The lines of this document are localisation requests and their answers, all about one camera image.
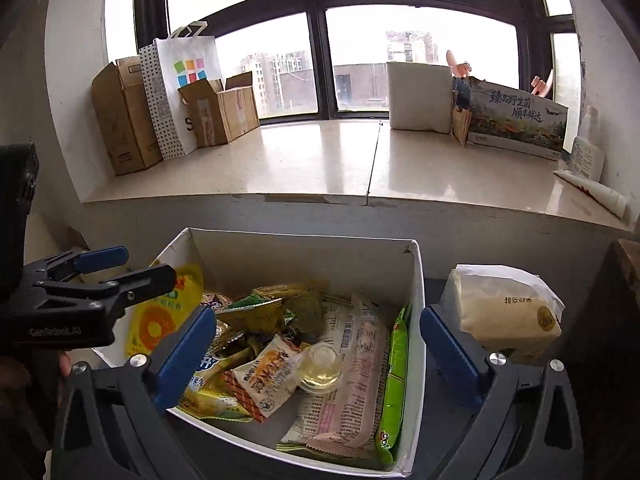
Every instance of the white foam box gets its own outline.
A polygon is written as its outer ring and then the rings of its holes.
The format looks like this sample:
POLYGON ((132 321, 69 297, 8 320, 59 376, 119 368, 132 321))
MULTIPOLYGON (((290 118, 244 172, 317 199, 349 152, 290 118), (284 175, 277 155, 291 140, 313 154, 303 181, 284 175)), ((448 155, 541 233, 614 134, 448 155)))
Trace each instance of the white foam box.
MULTIPOLYGON (((420 249, 414 240, 273 235, 207 231, 187 228, 158 256, 161 263, 178 267, 198 263, 207 290, 230 295, 248 294, 252 288, 277 283, 329 280, 329 293, 350 297, 360 292, 380 305, 391 328, 400 308, 410 301, 408 380, 398 459, 387 470, 335 465, 276 451, 275 445, 295 419, 300 395, 295 394, 262 424, 224 420, 204 422, 172 408, 172 415, 246 451, 233 465, 243 478, 251 453, 274 461, 349 476, 392 478, 408 476, 414 464, 420 433, 426 370, 426 347, 420 337, 419 319, 424 308, 424 280, 420 249)), ((115 342, 94 349, 111 367, 126 362, 125 341, 132 309, 114 327, 115 342)))

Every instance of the silver bolt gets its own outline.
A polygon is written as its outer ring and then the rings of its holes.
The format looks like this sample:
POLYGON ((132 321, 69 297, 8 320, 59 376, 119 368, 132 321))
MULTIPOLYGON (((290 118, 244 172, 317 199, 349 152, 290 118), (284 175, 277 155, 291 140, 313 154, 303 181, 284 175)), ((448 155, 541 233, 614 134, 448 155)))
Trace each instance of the silver bolt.
POLYGON ((86 363, 84 361, 80 361, 79 363, 76 363, 71 367, 71 371, 75 374, 81 374, 85 370, 86 370, 86 363))
POLYGON ((507 362, 507 358, 504 356, 504 354, 501 354, 500 352, 494 352, 491 355, 489 355, 489 361, 491 361, 491 363, 496 366, 502 366, 507 362))
POLYGON ((555 372, 561 372, 564 370, 564 363, 560 359, 551 359, 549 366, 555 372))
POLYGON ((146 363, 146 355, 144 354, 135 354, 131 359, 129 359, 129 364, 131 366, 135 366, 136 368, 142 366, 146 363))

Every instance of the window sill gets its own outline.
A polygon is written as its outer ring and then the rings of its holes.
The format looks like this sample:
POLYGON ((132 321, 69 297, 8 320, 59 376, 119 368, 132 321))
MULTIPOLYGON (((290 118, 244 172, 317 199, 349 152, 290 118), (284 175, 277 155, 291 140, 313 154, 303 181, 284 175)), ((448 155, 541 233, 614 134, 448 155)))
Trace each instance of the window sill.
POLYGON ((428 208, 433 202, 545 214, 631 230, 553 175, 556 162, 451 136, 391 130, 388 121, 307 121, 260 126, 111 180, 87 202, 226 195, 266 202, 428 208))

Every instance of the dark window frame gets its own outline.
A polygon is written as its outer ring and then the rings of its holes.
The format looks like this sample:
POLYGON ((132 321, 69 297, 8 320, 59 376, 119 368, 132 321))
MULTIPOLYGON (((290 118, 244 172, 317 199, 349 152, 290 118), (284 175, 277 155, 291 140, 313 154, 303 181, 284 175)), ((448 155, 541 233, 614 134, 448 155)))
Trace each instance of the dark window frame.
MULTIPOLYGON (((553 68, 551 34, 575 32, 573 16, 548 16, 545 0, 245 0, 200 19, 208 23, 204 35, 224 36, 275 18, 306 13, 318 111, 261 119, 260 124, 388 118, 385 111, 338 110, 325 14, 333 7, 381 4, 458 10, 515 26, 520 89, 525 91, 530 90, 530 82, 535 75, 546 77, 553 68)), ((168 37, 167 0, 134 0, 134 18, 138 48, 150 44, 154 38, 168 37)))

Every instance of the shopping bag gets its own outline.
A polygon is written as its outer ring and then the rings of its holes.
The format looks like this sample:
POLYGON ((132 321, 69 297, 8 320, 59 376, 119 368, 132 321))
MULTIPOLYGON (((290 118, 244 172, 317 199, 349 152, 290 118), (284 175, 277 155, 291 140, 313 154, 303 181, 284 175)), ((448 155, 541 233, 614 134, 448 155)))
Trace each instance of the shopping bag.
POLYGON ((140 49, 146 100, 162 158, 186 155, 197 147, 178 88, 198 79, 222 78, 215 38, 200 36, 206 27, 207 22, 193 22, 140 49))

